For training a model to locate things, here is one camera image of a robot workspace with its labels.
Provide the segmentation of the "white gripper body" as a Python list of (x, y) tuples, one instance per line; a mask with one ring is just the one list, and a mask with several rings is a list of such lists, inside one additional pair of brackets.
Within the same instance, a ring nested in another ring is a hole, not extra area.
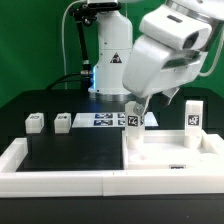
[(139, 98), (193, 81), (205, 61), (212, 27), (163, 4), (146, 14), (124, 73), (123, 86)]

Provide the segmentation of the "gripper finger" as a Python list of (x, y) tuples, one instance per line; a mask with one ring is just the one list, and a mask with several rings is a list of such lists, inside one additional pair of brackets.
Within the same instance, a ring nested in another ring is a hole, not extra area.
[(163, 91), (162, 92), (162, 105), (168, 106), (178, 91), (179, 91), (178, 87), (174, 87), (174, 88)]
[(150, 96), (146, 98), (137, 98), (135, 101), (133, 112), (138, 116), (144, 116), (148, 111), (150, 99)]

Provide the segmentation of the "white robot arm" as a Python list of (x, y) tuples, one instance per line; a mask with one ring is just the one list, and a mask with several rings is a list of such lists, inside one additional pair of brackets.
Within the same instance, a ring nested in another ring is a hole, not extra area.
[(132, 0), (87, 0), (97, 11), (99, 59), (93, 69), (93, 97), (136, 97), (133, 111), (146, 113), (149, 100), (163, 93), (169, 103), (201, 68), (215, 38), (224, 33), (224, 0), (166, 0), (142, 18), (133, 38), (130, 20), (116, 8)]

